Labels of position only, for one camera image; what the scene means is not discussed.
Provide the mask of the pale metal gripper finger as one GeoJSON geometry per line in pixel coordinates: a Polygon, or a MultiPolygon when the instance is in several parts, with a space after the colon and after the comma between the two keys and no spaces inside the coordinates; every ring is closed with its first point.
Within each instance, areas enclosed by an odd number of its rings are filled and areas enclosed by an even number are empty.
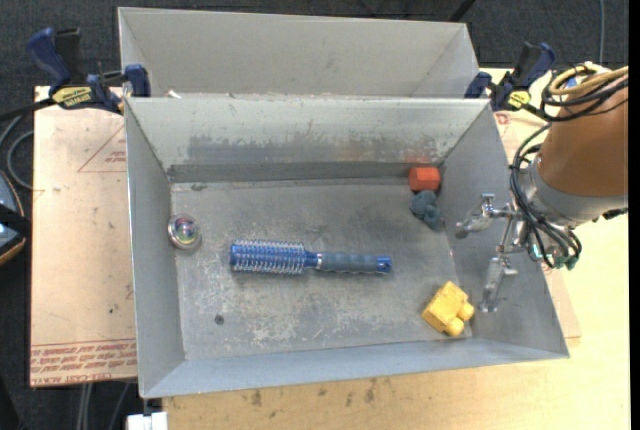
{"type": "Polygon", "coordinates": [[[500,303],[507,299],[517,276],[518,270],[513,267],[509,257],[498,255],[491,258],[478,308],[484,313],[495,312],[500,303]]]}
{"type": "Polygon", "coordinates": [[[464,219],[456,223],[455,237],[464,239],[471,233],[486,230],[497,217],[498,210],[494,205],[495,194],[482,192],[479,199],[466,213],[464,219]]]}

